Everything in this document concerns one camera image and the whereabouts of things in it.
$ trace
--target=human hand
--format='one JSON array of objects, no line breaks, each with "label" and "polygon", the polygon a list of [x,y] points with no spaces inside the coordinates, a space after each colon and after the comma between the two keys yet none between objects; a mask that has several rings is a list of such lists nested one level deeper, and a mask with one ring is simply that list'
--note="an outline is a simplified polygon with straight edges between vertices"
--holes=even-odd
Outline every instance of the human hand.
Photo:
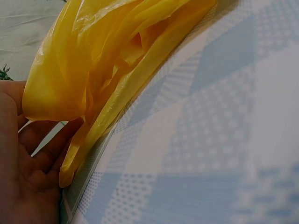
[{"label": "human hand", "polygon": [[60,166],[83,121],[69,122],[32,157],[57,122],[34,121],[21,129],[28,122],[21,109],[24,86],[0,81],[0,224],[56,224]]}]

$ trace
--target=yellow plastic bag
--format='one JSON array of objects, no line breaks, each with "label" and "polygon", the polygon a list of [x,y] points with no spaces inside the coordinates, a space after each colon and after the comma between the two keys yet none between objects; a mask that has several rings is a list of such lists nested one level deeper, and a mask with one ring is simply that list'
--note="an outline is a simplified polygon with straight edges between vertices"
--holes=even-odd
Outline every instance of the yellow plastic bag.
[{"label": "yellow plastic bag", "polygon": [[85,123],[60,170],[71,184],[93,144],[216,0],[69,0],[33,62],[31,120]]}]

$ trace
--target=dotted pattern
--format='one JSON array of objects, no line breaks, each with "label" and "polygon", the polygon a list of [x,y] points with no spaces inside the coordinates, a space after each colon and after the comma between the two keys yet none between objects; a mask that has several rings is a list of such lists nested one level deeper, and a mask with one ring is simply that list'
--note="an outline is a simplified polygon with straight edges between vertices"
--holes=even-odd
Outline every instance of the dotted pattern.
[{"label": "dotted pattern", "polygon": [[244,177],[237,192],[233,223],[299,223],[299,164],[259,170]]},{"label": "dotted pattern", "polygon": [[101,180],[103,173],[94,172],[92,177],[90,178],[88,185],[82,195],[80,203],[78,205],[78,209],[85,215],[86,211],[89,207],[89,203],[92,201],[93,196],[95,194],[95,190],[98,188],[98,184]]},{"label": "dotted pattern", "polygon": [[152,191],[152,175],[123,174],[112,195],[101,224],[134,223],[139,220],[141,209],[147,204]]},{"label": "dotted pattern", "polygon": [[107,166],[107,172],[123,172],[126,163],[131,156],[131,152],[136,145],[143,124],[144,121],[139,122],[136,125],[128,127],[124,131]]},{"label": "dotted pattern", "polygon": [[210,22],[215,14],[215,10],[217,8],[217,4],[211,8],[211,10],[200,20],[200,22],[190,31],[190,33],[187,34],[185,39],[182,41],[182,43],[174,50],[174,55],[179,52],[186,43],[191,41],[197,34],[197,32],[205,26],[208,22]]},{"label": "dotted pattern", "polygon": [[161,87],[151,113],[156,113],[187,97],[200,60],[200,52],[172,70]]},{"label": "dotted pattern", "polygon": [[253,68],[248,67],[193,94],[183,106],[163,171],[239,169],[249,136],[253,89]]},{"label": "dotted pattern", "polygon": [[171,56],[170,58],[167,59],[167,63],[164,63],[163,66],[159,69],[157,74],[152,78],[150,83],[145,87],[145,89],[142,91],[142,93],[137,97],[137,99],[133,99],[132,102],[130,102],[127,107],[123,111],[123,115],[121,116],[121,119],[118,121],[117,126],[115,128],[114,134],[119,133],[120,131],[125,130],[128,126],[135,124],[136,121],[132,121],[132,116],[134,118],[138,117],[138,115],[134,113],[138,113],[138,108],[144,108],[144,103],[148,103],[149,99],[144,97],[144,95],[147,95],[147,92],[159,92],[153,91],[152,89],[155,88],[156,86],[158,89],[160,88],[160,83],[162,83],[164,80],[162,80],[166,75],[169,74],[169,71],[171,69],[173,63],[173,57]]},{"label": "dotted pattern", "polygon": [[257,29],[256,58],[261,60],[271,52],[299,42],[299,2],[276,0],[255,15]]},{"label": "dotted pattern", "polygon": [[126,108],[123,111],[123,115],[121,116],[121,119],[117,122],[114,134],[126,129],[126,127],[128,126],[128,123],[132,117],[132,114],[134,113],[134,110],[135,110],[137,104],[138,104],[138,101],[136,100],[135,102],[129,103],[126,106]]},{"label": "dotted pattern", "polygon": [[251,0],[218,1],[206,45],[252,15]]},{"label": "dotted pattern", "polygon": [[189,36],[192,36],[194,33],[196,33],[201,27],[206,25],[209,21],[211,21],[214,18],[215,10],[217,8],[217,3],[211,10],[202,18],[202,20],[193,28],[193,30],[187,35],[187,38]]}]

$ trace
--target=patterned fabric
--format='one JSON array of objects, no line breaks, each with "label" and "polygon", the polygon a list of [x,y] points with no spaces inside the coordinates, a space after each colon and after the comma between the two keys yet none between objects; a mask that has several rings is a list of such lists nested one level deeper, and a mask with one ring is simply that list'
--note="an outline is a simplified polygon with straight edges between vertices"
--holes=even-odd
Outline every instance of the patterned fabric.
[{"label": "patterned fabric", "polygon": [[299,0],[219,0],[89,153],[63,224],[299,223]]}]

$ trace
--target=plastic bag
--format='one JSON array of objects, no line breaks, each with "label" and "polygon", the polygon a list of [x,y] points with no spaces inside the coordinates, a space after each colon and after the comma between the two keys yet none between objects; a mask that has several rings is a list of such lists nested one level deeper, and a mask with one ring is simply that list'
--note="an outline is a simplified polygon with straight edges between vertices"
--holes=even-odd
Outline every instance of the plastic bag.
[{"label": "plastic bag", "polygon": [[61,167],[61,187],[71,184],[96,140],[215,3],[66,3],[36,55],[22,105],[31,120],[85,120]]}]

